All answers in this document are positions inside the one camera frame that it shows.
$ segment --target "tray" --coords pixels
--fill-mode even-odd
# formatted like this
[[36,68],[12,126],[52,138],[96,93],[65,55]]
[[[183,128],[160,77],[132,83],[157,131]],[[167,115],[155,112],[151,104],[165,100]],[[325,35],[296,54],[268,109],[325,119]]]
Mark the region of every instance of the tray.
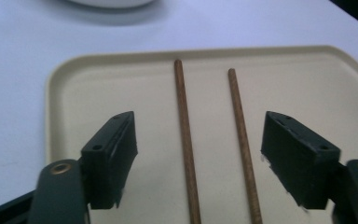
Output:
[[48,162],[77,159],[115,114],[133,110],[139,155],[119,209],[93,223],[189,223],[173,61],[182,59],[203,223],[250,223],[227,70],[237,71],[265,223],[331,223],[297,207],[260,153],[267,110],[296,118],[358,159],[358,63],[327,46],[90,55],[47,85]]

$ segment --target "beige tray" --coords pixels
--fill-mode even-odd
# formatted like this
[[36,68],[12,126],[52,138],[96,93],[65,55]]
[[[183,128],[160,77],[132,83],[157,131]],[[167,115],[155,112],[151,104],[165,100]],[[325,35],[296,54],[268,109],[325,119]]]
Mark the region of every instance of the beige tray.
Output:
[[48,162],[77,159],[115,114],[135,112],[139,155],[119,209],[93,223],[189,223],[173,61],[185,69],[203,223],[250,223],[227,80],[236,68],[265,223],[331,223],[297,207],[260,153],[267,110],[292,116],[358,159],[358,63],[331,47],[91,55],[61,65],[47,87]]

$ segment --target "white table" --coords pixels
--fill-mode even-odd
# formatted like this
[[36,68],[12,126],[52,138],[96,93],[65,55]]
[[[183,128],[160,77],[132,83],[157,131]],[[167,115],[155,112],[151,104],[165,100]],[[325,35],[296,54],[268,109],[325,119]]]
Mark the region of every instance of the white table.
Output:
[[45,165],[48,75],[91,53],[332,45],[358,61],[358,21],[328,0],[157,0],[129,10],[0,0],[0,204]]

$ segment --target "brown stick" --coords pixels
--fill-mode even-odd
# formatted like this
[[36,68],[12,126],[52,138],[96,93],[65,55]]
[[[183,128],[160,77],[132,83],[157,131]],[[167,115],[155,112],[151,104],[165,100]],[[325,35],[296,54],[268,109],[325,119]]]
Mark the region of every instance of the brown stick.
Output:
[[229,87],[231,89],[232,104],[234,106],[235,121],[237,123],[237,133],[240,141],[240,150],[242,158],[242,168],[246,182],[246,192],[248,195],[249,210],[253,224],[262,224],[260,205],[257,197],[257,188],[255,186],[255,175],[252,166],[252,157],[249,150],[248,135],[246,133],[245,119],[241,104],[240,90],[238,88],[237,75],[235,69],[228,70]]
[[177,98],[179,104],[179,118],[182,135],[182,147],[185,161],[186,187],[190,223],[200,224],[199,194],[197,192],[196,171],[194,167],[193,147],[191,144],[190,123],[188,120],[185,78],[183,75],[182,61],[174,63]]

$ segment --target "white bowl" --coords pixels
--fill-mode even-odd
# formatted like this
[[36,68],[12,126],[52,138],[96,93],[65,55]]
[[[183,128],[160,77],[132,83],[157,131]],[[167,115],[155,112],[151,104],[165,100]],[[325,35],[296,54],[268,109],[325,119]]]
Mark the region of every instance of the white bowl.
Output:
[[138,7],[153,0],[69,0],[82,5],[91,7],[111,7],[111,8],[125,8]]

